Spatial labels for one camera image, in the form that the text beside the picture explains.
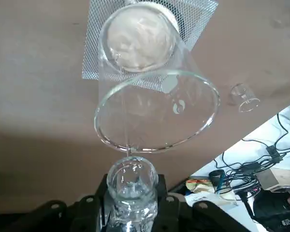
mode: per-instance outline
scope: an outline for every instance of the glass jar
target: glass jar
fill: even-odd
[[[107,186],[114,205],[108,232],[150,232],[157,215],[158,175],[142,157],[117,161],[107,175]]]

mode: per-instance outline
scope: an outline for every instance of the wooden table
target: wooden table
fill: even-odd
[[[290,104],[290,9],[280,0],[222,0],[193,49],[221,107],[175,150],[144,155],[171,186]],[[0,0],[0,212],[94,193],[124,156],[93,128],[98,82],[81,79],[88,0]],[[261,99],[240,114],[231,86]]]

